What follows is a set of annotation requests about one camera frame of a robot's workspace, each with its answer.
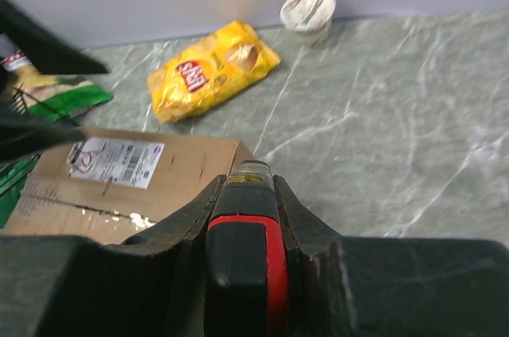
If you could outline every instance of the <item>yogurt cup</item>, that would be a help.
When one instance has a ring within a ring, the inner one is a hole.
[[[304,44],[314,45],[327,39],[335,8],[336,0],[286,0],[279,17]]]

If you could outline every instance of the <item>cardboard box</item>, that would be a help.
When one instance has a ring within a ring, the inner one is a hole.
[[[98,128],[88,133],[77,154],[77,145],[64,145],[42,155],[2,233],[79,234],[120,243],[252,158],[235,140]]]

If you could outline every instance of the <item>container lid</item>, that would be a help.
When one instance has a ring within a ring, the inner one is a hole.
[[[310,31],[325,25],[335,8],[336,0],[286,0],[279,16],[287,29]]]

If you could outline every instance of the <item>lay's chip bag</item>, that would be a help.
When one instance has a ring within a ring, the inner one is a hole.
[[[202,114],[263,79],[280,60],[252,27],[233,21],[150,74],[156,118],[173,122]]]

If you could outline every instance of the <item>gray marble surface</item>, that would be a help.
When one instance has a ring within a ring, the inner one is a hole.
[[[103,48],[115,93],[87,125],[241,138],[342,234],[509,245],[509,11],[336,23],[199,118],[160,125],[146,77],[196,39]]]

